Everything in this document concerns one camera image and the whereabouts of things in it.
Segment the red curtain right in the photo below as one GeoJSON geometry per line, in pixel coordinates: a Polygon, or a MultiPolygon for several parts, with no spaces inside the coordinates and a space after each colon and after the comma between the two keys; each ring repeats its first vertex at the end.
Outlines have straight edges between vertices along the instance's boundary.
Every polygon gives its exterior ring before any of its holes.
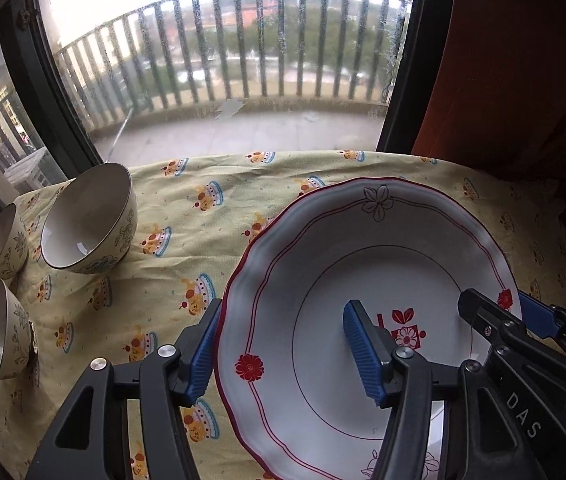
{"type": "Polygon", "coordinates": [[[413,154],[566,181],[566,0],[454,0],[413,154]]]}

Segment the large floral ceramic bowl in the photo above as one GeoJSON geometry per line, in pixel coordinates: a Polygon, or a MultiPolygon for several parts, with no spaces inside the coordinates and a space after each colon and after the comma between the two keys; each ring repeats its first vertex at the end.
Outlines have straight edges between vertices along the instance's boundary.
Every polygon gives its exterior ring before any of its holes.
{"type": "Polygon", "coordinates": [[[80,174],[56,197],[41,232],[42,257],[55,270],[101,274],[129,252],[137,226],[130,171],[105,162],[80,174]]]}

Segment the small floral bowl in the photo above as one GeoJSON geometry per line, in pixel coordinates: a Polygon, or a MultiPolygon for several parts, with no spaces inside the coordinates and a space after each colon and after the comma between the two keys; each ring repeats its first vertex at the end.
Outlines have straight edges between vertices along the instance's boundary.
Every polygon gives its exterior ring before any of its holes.
{"type": "Polygon", "coordinates": [[[15,204],[0,212],[0,279],[10,280],[28,258],[27,232],[15,204]]]}
{"type": "Polygon", "coordinates": [[[31,349],[28,312],[0,280],[0,380],[19,375],[28,365],[31,349]]]}

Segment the black window frame post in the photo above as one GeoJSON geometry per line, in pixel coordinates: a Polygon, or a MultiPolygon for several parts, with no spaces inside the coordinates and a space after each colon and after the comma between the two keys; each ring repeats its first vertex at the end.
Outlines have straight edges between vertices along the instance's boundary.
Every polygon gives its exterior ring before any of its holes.
{"type": "Polygon", "coordinates": [[[100,165],[102,157],[62,84],[38,0],[7,0],[2,5],[0,44],[22,107],[60,170],[72,179],[100,165]]]}

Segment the balcony metal railing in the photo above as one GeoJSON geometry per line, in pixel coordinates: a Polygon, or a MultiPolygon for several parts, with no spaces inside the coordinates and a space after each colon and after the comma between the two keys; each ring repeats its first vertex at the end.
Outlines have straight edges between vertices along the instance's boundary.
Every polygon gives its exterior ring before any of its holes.
{"type": "MultiPolygon", "coordinates": [[[[70,102],[102,162],[372,151],[409,0],[38,0],[70,102]]],[[[56,162],[0,44],[0,168],[56,162]]]]}

